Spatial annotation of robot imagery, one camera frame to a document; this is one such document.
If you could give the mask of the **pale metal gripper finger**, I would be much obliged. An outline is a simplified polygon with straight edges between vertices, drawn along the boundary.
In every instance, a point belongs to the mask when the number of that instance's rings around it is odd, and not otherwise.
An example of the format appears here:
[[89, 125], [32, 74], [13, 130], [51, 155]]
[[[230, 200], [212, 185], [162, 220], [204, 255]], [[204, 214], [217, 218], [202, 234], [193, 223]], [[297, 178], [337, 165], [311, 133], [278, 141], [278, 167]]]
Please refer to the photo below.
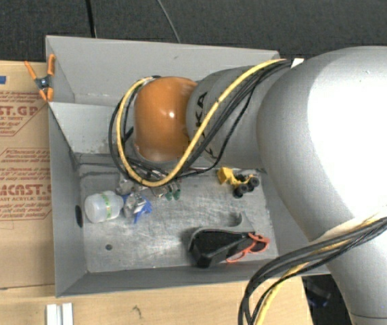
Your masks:
[[136, 200], [134, 195], [129, 194], [122, 197], [124, 200], [124, 205], [122, 208], [122, 214], [125, 217], [133, 217], [134, 216], [134, 210], [136, 208]]
[[135, 195], [135, 208], [134, 215], [140, 216], [142, 213], [147, 211], [146, 208], [147, 200], [140, 194]]

